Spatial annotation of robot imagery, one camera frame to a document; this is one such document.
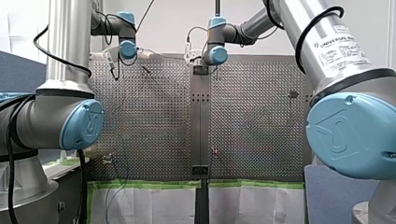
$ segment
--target black cable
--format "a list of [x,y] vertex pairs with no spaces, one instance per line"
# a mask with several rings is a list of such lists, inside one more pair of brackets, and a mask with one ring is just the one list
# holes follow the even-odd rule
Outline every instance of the black cable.
[[241,36],[241,34],[239,34],[238,28],[234,24],[230,24],[230,23],[228,23],[228,24],[231,25],[235,29],[235,40],[236,40],[236,38],[239,38],[239,41],[240,41],[239,46],[241,48],[243,48],[245,46],[244,38]]
[[111,45],[111,42],[113,42],[113,27],[111,25],[111,22],[108,19],[108,16],[105,15],[103,12],[97,11],[96,13],[102,15],[105,18],[105,31],[106,31],[105,41],[107,45]]
[[277,29],[279,29],[279,28],[276,27],[275,30],[273,32],[271,32],[269,35],[265,35],[263,37],[258,37],[257,39],[258,40],[266,39],[266,38],[270,37],[271,35],[273,35],[277,31]]
[[75,68],[77,68],[77,69],[79,69],[79,70],[82,70],[82,71],[84,71],[84,72],[86,72],[86,73],[88,74],[88,77],[91,77],[92,72],[91,72],[90,69],[88,69],[88,68],[86,68],[86,67],[84,67],[84,66],[75,64],[75,63],[70,63],[70,62],[68,62],[67,60],[61,59],[61,58],[59,58],[59,57],[57,57],[57,56],[51,54],[49,51],[46,51],[45,49],[41,48],[41,46],[37,43],[37,41],[38,41],[38,39],[39,39],[44,33],[46,33],[46,32],[48,31],[48,29],[49,29],[49,27],[48,27],[48,25],[47,25],[47,27],[46,27],[43,31],[41,31],[40,34],[38,34],[38,35],[35,37],[35,39],[33,40],[33,43],[35,44],[35,47],[38,48],[41,52],[43,52],[43,53],[46,54],[47,56],[49,56],[51,59],[54,59],[54,60],[56,60],[56,61],[58,61],[58,62],[60,62],[60,63],[66,64],[66,65],[73,66],[73,67],[75,67]]
[[[119,177],[119,180],[120,180],[121,177],[120,177],[120,173],[119,173],[119,170],[117,169],[116,164],[114,163],[114,161],[111,162],[111,163],[113,164],[114,170],[116,171],[116,175]],[[106,192],[106,197],[105,197],[105,209],[106,209],[105,216],[106,216],[106,224],[109,224],[109,221],[108,221],[108,211],[109,211],[109,209],[110,209],[110,206],[111,206],[111,204],[113,204],[113,201],[114,201],[114,199],[116,198],[116,196],[117,196],[123,189],[126,188],[126,184],[128,183],[128,179],[129,179],[129,168],[127,167],[126,178],[124,179],[123,182],[120,181],[120,186],[122,186],[122,187],[121,187],[120,189],[118,189],[117,192],[113,195],[113,197],[111,198],[109,204],[107,204],[108,194],[109,194],[110,190],[111,190],[113,187],[116,187],[117,185],[111,186],[110,188],[108,188],[108,190],[107,190],[107,192]]]
[[328,9],[324,10],[322,13],[318,14],[311,22],[309,22],[309,24],[305,27],[305,29],[303,30],[303,32],[301,33],[298,41],[297,41],[297,45],[296,45],[296,62],[298,67],[300,68],[300,70],[305,73],[305,70],[303,68],[302,62],[301,62],[301,51],[303,49],[303,43],[305,41],[306,36],[309,34],[309,32],[312,30],[312,28],[315,27],[315,25],[318,24],[318,22],[321,21],[321,19],[332,15],[334,13],[332,13],[333,11],[339,11],[340,15],[339,17],[342,18],[344,16],[344,9],[342,7],[329,7]]
[[15,210],[14,210],[15,162],[14,162],[14,151],[12,148],[11,133],[16,132],[15,124],[17,122],[17,116],[19,115],[23,107],[26,105],[26,103],[33,100],[34,98],[35,98],[34,95],[29,94],[22,96],[22,98],[18,98],[12,101],[12,102],[18,102],[20,99],[23,99],[22,102],[16,103],[15,107],[12,109],[12,113],[10,115],[9,123],[7,126],[7,153],[9,159],[8,213],[12,224],[18,224],[18,220],[17,217],[15,216]]
[[139,25],[137,26],[137,30],[136,30],[136,31],[139,31],[140,26],[142,25],[143,20],[144,20],[144,19],[146,18],[146,16],[148,15],[149,9],[151,8],[151,6],[152,6],[153,3],[154,3],[154,0],[151,0],[151,2],[150,2],[149,5],[148,5],[148,9],[146,9],[145,15],[143,15],[142,20],[139,22]]
[[87,169],[85,165],[85,156],[82,149],[77,150],[79,156],[79,165],[81,166],[81,208],[78,218],[79,224],[87,223],[87,201],[88,201],[88,181]]
[[132,65],[134,65],[134,63],[136,62],[136,60],[137,60],[137,54],[136,54],[136,56],[134,56],[134,61],[132,62],[132,63],[126,63],[123,59],[122,59],[122,57],[120,56],[120,52],[119,52],[119,65],[120,65],[120,62],[123,64],[123,65],[125,65],[125,66],[132,66]]
[[266,5],[267,5],[266,7],[267,7],[268,19],[270,19],[271,23],[272,23],[274,26],[276,26],[277,28],[279,28],[279,29],[281,29],[281,30],[284,30],[285,28],[284,28],[281,24],[277,23],[277,22],[275,21],[274,17],[272,16],[271,7],[270,7],[270,0],[267,0],[267,4],[266,4]]
[[105,15],[105,13],[103,13],[101,11],[96,11],[96,13],[104,17],[104,20],[105,20],[105,31],[106,31],[105,41],[106,41],[107,45],[111,45],[111,43],[113,42],[113,26],[112,26],[112,24],[110,22],[109,17],[115,17],[115,18],[117,18],[117,19],[119,19],[121,21],[124,21],[125,23],[129,24],[132,28],[134,28],[134,30],[136,31],[136,28],[134,27],[134,24],[129,22],[129,21],[127,21],[127,20],[125,20],[123,17],[117,16],[117,15],[114,15],[114,14],[106,14]]

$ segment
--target green tape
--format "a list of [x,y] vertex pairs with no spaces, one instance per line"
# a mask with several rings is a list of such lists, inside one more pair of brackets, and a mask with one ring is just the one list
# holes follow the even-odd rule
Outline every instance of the green tape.
[[201,181],[144,181],[144,180],[113,180],[93,181],[89,183],[90,189],[198,189]]
[[87,223],[91,223],[92,195],[93,195],[93,188],[88,188]]
[[262,180],[210,180],[210,188],[239,188],[242,186],[251,186],[258,188],[271,189],[304,189],[303,182],[277,182],[277,181],[262,181]]
[[50,161],[44,165],[61,164],[61,165],[71,166],[71,165],[76,165],[78,163],[79,163],[79,159],[69,159],[69,160],[64,160],[62,162]]

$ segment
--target perforated metal panel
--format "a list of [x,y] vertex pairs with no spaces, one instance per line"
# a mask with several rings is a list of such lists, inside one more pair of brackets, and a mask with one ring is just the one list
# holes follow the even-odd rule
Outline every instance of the perforated metal panel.
[[[141,60],[123,65],[115,81],[104,61],[93,61],[92,72],[106,121],[91,179],[191,178],[190,68],[178,60]],[[109,154],[114,162],[103,163]]]
[[[91,85],[106,122],[91,179],[191,179],[192,161],[201,160],[192,157],[197,141],[191,139],[207,134],[209,148],[201,150],[210,157],[210,178],[303,180],[310,156],[304,145],[309,96],[293,57],[230,57],[210,75],[207,132],[191,131],[202,127],[192,127],[194,84],[183,61],[142,60],[121,71],[115,81],[104,61],[92,62]],[[103,163],[110,154],[114,162]]]
[[291,57],[240,56],[219,69],[211,84],[211,178],[302,179],[304,80]]

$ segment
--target robotic arm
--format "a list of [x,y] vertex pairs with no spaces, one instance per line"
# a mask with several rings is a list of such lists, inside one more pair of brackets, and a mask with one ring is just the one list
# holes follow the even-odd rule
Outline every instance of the robotic arm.
[[324,0],[265,4],[267,10],[239,26],[227,24],[219,14],[211,19],[201,63],[225,63],[225,43],[254,44],[273,25],[284,29],[297,64],[314,87],[306,126],[310,146],[341,175],[382,180],[364,213],[368,209],[368,223],[395,223],[396,183],[391,181],[396,178],[395,72],[370,63],[341,20],[341,7]]
[[104,110],[88,86],[91,35],[118,35],[119,55],[132,59],[135,34],[131,13],[103,15],[90,0],[50,1],[45,83],[35,96],[0,94],[2,223],[58,223],[58,185],[47,180],[37,150],[84,149],[95,143]]

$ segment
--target metal stand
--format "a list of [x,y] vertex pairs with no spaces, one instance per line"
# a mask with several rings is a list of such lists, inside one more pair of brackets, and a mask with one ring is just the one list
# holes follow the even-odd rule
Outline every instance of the metal stand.
[[191,67],[191,161],[192,176],[202,181],[196,192],[195,224],[209,223],[209,125],[210,75],[207,67]]
[[380,181],[370,202],[353,207],[353,224],[396,223],[396,182]]
[[[11,224],[8,214],[8,162],[0,163],[0,222]],[[15,161],[14,210],[20,224],[57,224],[58,183],[48,181],[38,157]]]

